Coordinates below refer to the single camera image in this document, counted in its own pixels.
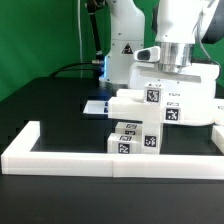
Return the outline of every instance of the black tabletop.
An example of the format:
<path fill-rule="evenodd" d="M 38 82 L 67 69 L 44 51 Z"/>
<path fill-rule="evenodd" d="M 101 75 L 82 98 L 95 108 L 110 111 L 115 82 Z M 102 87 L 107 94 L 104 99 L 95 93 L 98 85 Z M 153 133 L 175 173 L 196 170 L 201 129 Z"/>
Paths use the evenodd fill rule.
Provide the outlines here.
<path fill-rule="evenodd" d="M 222 98 L 223 92 L 218 86 L 217 97 Z M 82 112 L 88 99 L 108 100 L 112 95 L 110 90 L 97 88 L 92 79 L 34 79 L 0 103 L 0 152 L 28 121 L 38 120 L 41 137 L 33 150 L 106 153 L 106 140 L 117 120 Z M 210 135 L 211 126 L 165 125 L 161 153 L 220 155 Z M 7 224 L 222 223 L 223 183 L 2 175 L 0 221 Z"/>

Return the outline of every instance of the green screen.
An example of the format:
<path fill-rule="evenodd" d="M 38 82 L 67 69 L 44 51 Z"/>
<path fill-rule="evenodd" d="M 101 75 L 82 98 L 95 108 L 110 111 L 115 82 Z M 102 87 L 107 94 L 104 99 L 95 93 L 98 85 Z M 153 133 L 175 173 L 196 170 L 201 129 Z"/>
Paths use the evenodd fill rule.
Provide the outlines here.
<path fill-rule="evenodd" d="M 94 59 L 95 50 L 85 2 L 81 0 L 82 60 L 89 61 Z M 151 17 L 158 1 L 134 2 L 146 18 L 145 47 L 153 46 Z M 0 100 L 36 77 L 46 77 L 63 65 L 80 61 L 77 5 L 77 0 L 0 0 Z M 108 8 L 96 16 L 106 54 L 110 50 Z M 224 68 L 224 40 L 205 48 Z M 195 56 L 204 57 L 198 46 Z M 224 84 L 223 76 L 218 82 Z"/>

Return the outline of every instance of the blue light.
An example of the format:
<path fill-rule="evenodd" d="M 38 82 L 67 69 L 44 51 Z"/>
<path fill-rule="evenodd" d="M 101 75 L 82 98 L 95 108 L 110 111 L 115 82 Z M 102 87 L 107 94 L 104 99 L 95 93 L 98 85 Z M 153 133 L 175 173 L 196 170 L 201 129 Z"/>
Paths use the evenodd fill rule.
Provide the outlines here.
<path fill-rule="evenodd" d="M 107 77 L 107 57 L 104 58 L 104 74 L 103 78 Z"/>

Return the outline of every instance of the warning label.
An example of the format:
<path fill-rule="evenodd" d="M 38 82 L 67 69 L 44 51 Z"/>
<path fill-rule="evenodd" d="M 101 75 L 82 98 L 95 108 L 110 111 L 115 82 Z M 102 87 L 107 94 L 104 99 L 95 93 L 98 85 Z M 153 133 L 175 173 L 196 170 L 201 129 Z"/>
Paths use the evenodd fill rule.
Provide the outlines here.
<path fill-rule="evenodd" d="M 125 46 L 124 50 L 122 51 L 122 54 L 133 54 L 130 44 L 127 44 Z"/>

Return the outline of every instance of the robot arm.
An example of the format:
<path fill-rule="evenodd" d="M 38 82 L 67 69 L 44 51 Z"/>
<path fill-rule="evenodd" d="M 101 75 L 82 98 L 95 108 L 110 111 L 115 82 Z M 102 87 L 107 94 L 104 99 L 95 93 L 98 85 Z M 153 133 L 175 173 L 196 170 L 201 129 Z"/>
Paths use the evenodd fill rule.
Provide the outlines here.
<path fill-rule="evenodd" d="M 105 4 L 111 18 L 111 47 L 105 56 L 105 73 L 99 79 L 100 85 L 115 90 L 120 87 L 127 88 L 130 67 L 134 63 L 133 52 L 143 48 L 145 17 L 133 0 L 89 0 L 87 8 L 95 28 L 93 14 Z M 98 32 L 93 34 L 97 54 L 102 54 Z"/>
<path fill-rule="evenodd" d="M 183 67 L 191 65 L 196 42 L 206 53 L 201 42 L 215 43 L 223 38 L 223 9 L 223 0 L 160 0 L 159 6 L 154 9 L 152 23 L 160 50 L 156 51 L 159 54 L 157 61 L 153 60 L 158 62 L 158 70 L 178 73 Z M 154 56 L 152 49 L 146 51 Z M 141 61 L 141 55 L 139 51 L 135 58 Z"/>

